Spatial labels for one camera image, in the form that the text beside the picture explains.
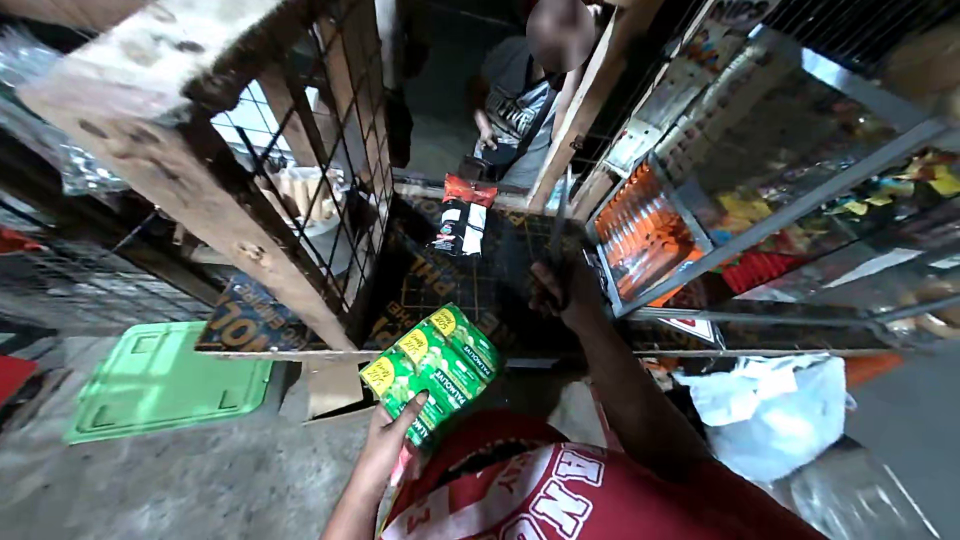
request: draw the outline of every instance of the black bag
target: black bag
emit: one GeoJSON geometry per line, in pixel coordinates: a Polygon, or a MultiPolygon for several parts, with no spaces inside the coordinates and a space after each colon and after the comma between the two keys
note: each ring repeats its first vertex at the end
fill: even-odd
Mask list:
{"type": "Polygon", "coordinates": [[[557,90],[553,87],[553,82],[549,82],[549,90],[547,90],[546,100],[543,102],[543,107],[537,111],[537,116],[534,116],[534,121],[530,124],[530,129],[527,130],[527,133],[523,135],[523,139],[520,140],[520,143],[514,147],[509,144],[497,143],[496,150],[490,148],[484,148],[481,152],[482,159],[484,161],[484,166],[486,167],[485,176],[489,182],[500,182],[503,180],[503,177],[507,176],[507,171],[510,170],[510,167],[514,166],[514,163],[520,160],[526,153],[527,149],[530,148],[530,143],[534,141],[534,137],[540,132],[540,128],[543,127],[543,122],[546,121],[546,115],[550,113],[550,109],[553,108],[553,102],[557,99],[557,90]]]}

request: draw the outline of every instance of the palmolive soap pack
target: palmolive soap pack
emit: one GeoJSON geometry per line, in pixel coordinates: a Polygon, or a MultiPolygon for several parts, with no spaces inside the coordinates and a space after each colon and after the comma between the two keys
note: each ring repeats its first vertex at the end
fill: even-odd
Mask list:
{"type": "Polygon", "coordinates": [[[360,377],[394,418],[421,390],[430,398],[407,430],[417,446],[496,377],[499,354],[453,304],[420,321],[360,377]]]}

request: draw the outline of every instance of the red cloth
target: red cloth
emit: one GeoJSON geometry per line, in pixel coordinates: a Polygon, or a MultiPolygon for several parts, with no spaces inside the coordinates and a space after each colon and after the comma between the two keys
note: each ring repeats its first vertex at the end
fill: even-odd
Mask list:
{"type": "Polygon", "coordinates": [[[507,411],[478,413],[451,433],[420,479],[400,486],[387,524],[389,540],[823,538],[718,462],[667,482],[622,453],[563,442],[543,421],[507,411]],[[543,446],[432,489],[451,465],[510,439],[543,446]]]}
{"type": "Polygon", "coordinates": [[[34,374],[36,362],[13,356],[0,356],[0,405],[8,400],[34,374]]]}

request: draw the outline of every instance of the green container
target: green container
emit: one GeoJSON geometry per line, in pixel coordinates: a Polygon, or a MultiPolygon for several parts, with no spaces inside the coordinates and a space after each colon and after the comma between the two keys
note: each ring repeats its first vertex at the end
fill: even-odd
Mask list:
{"type": "Polygon", "coordinates": [[[271,360],[221,360],[193,350],[205,321],[137,325],[81,390],[69,444],[243,416],[263,402],[271,360]]]}

